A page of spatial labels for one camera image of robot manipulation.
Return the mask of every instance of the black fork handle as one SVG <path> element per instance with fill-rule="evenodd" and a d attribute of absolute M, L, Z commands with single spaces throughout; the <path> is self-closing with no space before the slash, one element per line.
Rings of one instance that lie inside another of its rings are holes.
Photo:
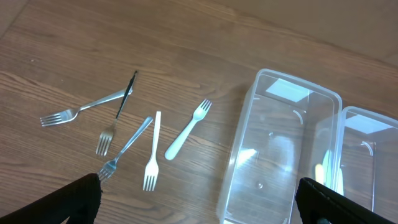
<path fill-rule="evenodd" d="M 133 75 L 132 78 L 130 79 L 130 83 L 129 83 L 129 85 L 128 85 L 127 88 L 126 88 L 126 92 L 124 93 L 123 100 L 122 100 L 122 104 L 120 105 L 119 111 L 118 111 L 118 113 L 117 113 L 117 115 L 116 115 L 116 119 L 119 118 L 120 112 L 122 112 L 124 103 L 126 102 L 127 97 L 129 96 L 130 89 L 131 89 L 131 87 L 132 87 L 132 84 L 134 84 L 134 80 L 136 79 L 136 75 L 137 75 L 137 74 L 138 74 L 138 71 L 136 70 L 136 71 L 134 72 L 134 75 Z"/>

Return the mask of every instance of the plastic bin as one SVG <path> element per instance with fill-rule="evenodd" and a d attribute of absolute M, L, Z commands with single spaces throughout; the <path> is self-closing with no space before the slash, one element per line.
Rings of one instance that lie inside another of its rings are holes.
<path fill-rule="evenodd" d="M 335 167 L 342 181 L 334 188 L 340 185 L 345 197 L 397 223 L 398 121 L 353 106 L 341 118 Z"/>
<path fill-rule="evenodd" d="M 341 98 L 314 83 L 263 69 L 247 92 L 224 176 L 220 223 L 301 223 L 294 203 L 298 181 L 333 188 L 339 154 Z"/>

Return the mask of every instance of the wooden table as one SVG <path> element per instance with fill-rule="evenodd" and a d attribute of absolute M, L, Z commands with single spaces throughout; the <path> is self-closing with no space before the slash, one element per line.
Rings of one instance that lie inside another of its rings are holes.
<path fill-rule="evenodd" d="M 207 0 L 31 0 L 0 40 L 0 216 L 98 171 L 162 111 L 155 192 L 143 192 L 150 128 L 103 186 L 97 223 L 217 223 L 243 98 L 261 68 L 398 118 L 398 69 Z M 140 70 L 107 157 L 95 155 L 119 101 L 42 128 L 39 117 L 125 88 Z M 208 116 L 173 161 L 165 150 L 204 99 Z"/>

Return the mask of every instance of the silver fork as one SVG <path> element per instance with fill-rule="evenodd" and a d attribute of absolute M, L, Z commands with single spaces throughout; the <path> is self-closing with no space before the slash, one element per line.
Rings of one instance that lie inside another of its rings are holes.
<path fill-rule="evenodd" d="M 192 120 L 189 122 L 187 127 L 181 132 L 180 135 L 174 140 L 174 142 L 170 145 L 165 153 L 165 157 L 168 160 L 174 159 L 177 153 L 180 151 L 182 145 L 184 144 L 185 140 L 187 139 L 189 133 L 195 127 L 198 121 L 201 121 L 205 118 L 207 112 L 211 107 L 212 102 L 210 100 L 203 100 L 203 102 L 198 106 L 198 108 L 193 112 Z"/>
<path fill-rule="evenodd" d="M 124 104 L 125 104 L 125 102 L 126 102 L 128 96 L 129 96 L 129 95 L 128 95 L 129 90 L 132 90 L 132 89 L 133 89 L 132 86 L 133 86 L 133 84 L 134 84 L 134 80 L 135 80 L 135 78 L 136 78 L 136 74 L 137 74 L 137 73 L 138 73 L 138 71 L 135 71 L 135 72 L 134 72 L 134 75 L 133 75 L 132 78 L 130 79 L 129 85 L 127 86 L 126 92 L 124 93 L 123 100 L 122 100 L 122 103 L 121 103 L 121 105 L 120 105 L 119 111 L 118 111 L 118 113 L 116 114 L 116 118 L 114 119 L 112 125 L 111 125 L 110 127 L 106 128 L 106 129 L 101 133 L 101 135 L 99 136 L 99 141 L 98 141 L 97 149 L 96 149 L 96 151 L 95 151 L 95 153 L 98 154 L 98 155 L 105 156 L 106 153 L 108 152 L 109 146 L 111 145 L 112 138 L 113 138 L 113 135 L 114 135 L 114 129 L 115 129 L 115 127 L 116 127 L 116 123 L 118 122 L 118 118 L 119 118 L 120 112 L 122 111 L 122 109 L 123 109 L 123 107 L 124 107 Z"/>
<path fill-rule="evenodd" d="M 100 105 L 102 103 L 118 99 L 120 97 L 124 96 L 124 93 L 126 92 L 126 89 L 120 90 L 116 93 L 110 94 L 109 96 L 105 96 L 104 98 L 100 100 L 96 100 L 92 103 L 89 103 L 87 105 L 84 105 L 80 108 L 72 108 L 72 109 L 67 109 L 65 111 L 61 111 L 55 114 L 51 114 L 45 117 L 40 118 L 40 122 L 42 123 L 43 127 L 50 126 L 50 125 L 56 125 L 56 124 L 62 124 L 66 123 L 69 121 L 73 121 L 79 112 L 82 110 L 91 108 L 92 106 Z"/>
<path fill-rule="evenodd" d="M 147 117 L 143 124 L 139 127 L 139 129 L 136 131 L 136 133 L 131 137 L 131 139 L 126 143 L 126 145 L 123 147 L 123 149 L 119 152 L 119 154 L 111 161 L 108 161 L 105 163 L 105 165 L 102 167 L 102 169 L 98 172 L 98 177 L 101 182 L 105 182 L 108 180 L 114 171 L 116 170 L 116 164 L 118 163 L 118 160 L 122 156 L 124 152 L 131 146 L 131 144 L 145 131 L 145 129 L 150 125 L 152 122 L 152 117 Z"/>
<path fill-rule="evenodd" d="M 159 174 L 159 166 L 157 165 L 156 162 L 156 149 L 157 149 L 157 142 L 159 140 L 160 116 L 161 112 L 160 111 L 156 112 L 154 140 L 152 142 L 152 154 L 150 155 L 149 162 L 145 167 L 144 185 L 142 187 L 142 189 L 146 191 L 155 190 L 157 175 Z"/>

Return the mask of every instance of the transparent plastic box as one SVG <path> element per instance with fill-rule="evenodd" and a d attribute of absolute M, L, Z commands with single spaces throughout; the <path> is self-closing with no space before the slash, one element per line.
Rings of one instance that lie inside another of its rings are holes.
<path fill-rule="evenodd" d="M 398 121 L 353 106 L 341 118 L 334 188 L 397 223 Z"/>
<path fill-rule="evenodd" d="M 335 186 L 342 102 L 338 94 L 263 69 L 247 92 L 217 206 L 220 223 L 301 223 L 300 178 Z"/>

